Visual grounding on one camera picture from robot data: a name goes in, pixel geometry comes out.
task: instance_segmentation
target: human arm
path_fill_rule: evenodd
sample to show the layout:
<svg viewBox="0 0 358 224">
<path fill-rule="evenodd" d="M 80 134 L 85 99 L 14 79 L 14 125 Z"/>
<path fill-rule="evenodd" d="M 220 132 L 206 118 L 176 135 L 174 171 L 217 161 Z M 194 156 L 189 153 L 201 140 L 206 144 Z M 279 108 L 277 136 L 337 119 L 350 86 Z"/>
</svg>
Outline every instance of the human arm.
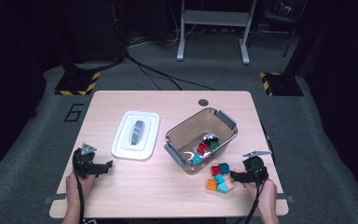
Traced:
<svg viewBox="0 0 358 224">
<path fill-rule="evenodd" d="M 86 179 L 79 177 L 84 199 L 86 199 L 91 192 L 94 178 L 95 175 L 89 175 Z M 80 198 L 76 177 L 73 172 L 66 177 L 66 201 L 68 202 L 68 208 L 62 224 L 78 224 L 80 218 Z"/>
<path fill-rule="evenodd" d="M 255 199 L 257 188 L 250 183 L 243 183 Z M 279 224 L 279 219 L 276 215 L 276 202 L 277 202 L 277 186 L 269 178 L 264 182 L 263 190 L 258 198 L 258 210 L 260 211 L 261 218 L 264 224 Z"/>
</svg>

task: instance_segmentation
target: white shelf leg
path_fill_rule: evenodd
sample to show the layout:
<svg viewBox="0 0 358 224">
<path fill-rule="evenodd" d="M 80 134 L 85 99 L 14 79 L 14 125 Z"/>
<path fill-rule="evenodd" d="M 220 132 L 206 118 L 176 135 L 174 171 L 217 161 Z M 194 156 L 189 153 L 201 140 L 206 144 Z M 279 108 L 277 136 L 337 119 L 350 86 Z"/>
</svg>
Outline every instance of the white shelf leg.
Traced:
<svg viewBox="0 0 358 224">
<path fill-rule="evenodd" d="M 180 41 L 176 60 L 181 62 L 185 54 L 185 0 L 182 0 L 182 11 L 180 17 Z"/>
<path fill-rule="evenodd" d="M 248 65 L 250 63 L 248 49 L 246 48 L 246 40 L 248 38 L 249 30 L 251 28 L 252 19 L 253 19 L 254 12 L 255 12 L 255 3 L 256 2 L 257 2 L 257 0 L 252 1 L 251 9 L 249 11 L 248 21 L 246 22 L 245 32 L 243 33 L 243 39 L 240 39 L 242 62 L 246 65 Z"/>
</svg>

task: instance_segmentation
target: translucent lid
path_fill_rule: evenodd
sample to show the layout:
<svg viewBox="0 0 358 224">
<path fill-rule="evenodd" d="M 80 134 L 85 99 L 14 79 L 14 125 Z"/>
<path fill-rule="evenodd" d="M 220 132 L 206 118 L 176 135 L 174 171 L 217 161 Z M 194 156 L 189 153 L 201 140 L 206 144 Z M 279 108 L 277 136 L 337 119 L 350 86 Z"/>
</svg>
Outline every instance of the translucent lid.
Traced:
<svg viewBox="0 0 358 224">
<path fill-rule="evenodd" d="M 128 111 L 118 126 L 111 148 L 112 154 L 123 159 L 146 160 L 153 153 L 158 126 L 157 113 Z"/>
</svg>

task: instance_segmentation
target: plastic bin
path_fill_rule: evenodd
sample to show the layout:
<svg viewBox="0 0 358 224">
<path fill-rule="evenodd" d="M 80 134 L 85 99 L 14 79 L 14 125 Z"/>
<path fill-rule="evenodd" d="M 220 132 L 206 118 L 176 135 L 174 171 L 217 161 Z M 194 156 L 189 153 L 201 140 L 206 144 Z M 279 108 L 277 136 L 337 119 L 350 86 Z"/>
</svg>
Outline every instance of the plastic bin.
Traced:
<svg viewBox="0 0 358 224">
<path fill-rule="evenodd" d="M 217 135 L 219 146 L 208 146 L 205 153 L 199 153 L 199 144 L 206 133 Z M 165 136 L 165 149 L 189 175 L 194 175 L 225 152 L 228 143 L 237 134 L 234 119 L 223 111 L 209 107 L 169 130 Z"/>
</svg>

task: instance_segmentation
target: teal block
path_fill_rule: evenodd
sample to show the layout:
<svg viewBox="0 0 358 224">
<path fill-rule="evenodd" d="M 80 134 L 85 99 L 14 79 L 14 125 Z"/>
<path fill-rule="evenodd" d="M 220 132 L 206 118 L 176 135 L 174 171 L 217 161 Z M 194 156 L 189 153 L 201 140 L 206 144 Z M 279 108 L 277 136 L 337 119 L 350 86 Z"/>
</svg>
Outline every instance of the teal block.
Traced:
<svg viewBox="0 0 358 224">
<path fill-rule="evenodd" d="M 193 162 L 197 163 L 202 160 L 202 157 L 200 155 L 195 155 L 192 159 Z"/>
<path fill-rule="evenodd" d="M 223 182 L 217 186 L 216 189 L 219 193 L 228 193 L 230 191 L 230 188 L 226 184 L 226 182 Z"/>
<path fill-rule="evenodd" d="M 217 180 L 217 184 L 221 184 L 221 183 L 224 183 L 226 181 L 225 178 L 220 174 L 216 175 L 214 177 L 214 179 Z"/>
<path fill-rule="evenodd" d="M 222 175 L 228 175 L 229 173 L 229 166 L 227 163 L 220 163 L 220 174 Z"/>
</svg>

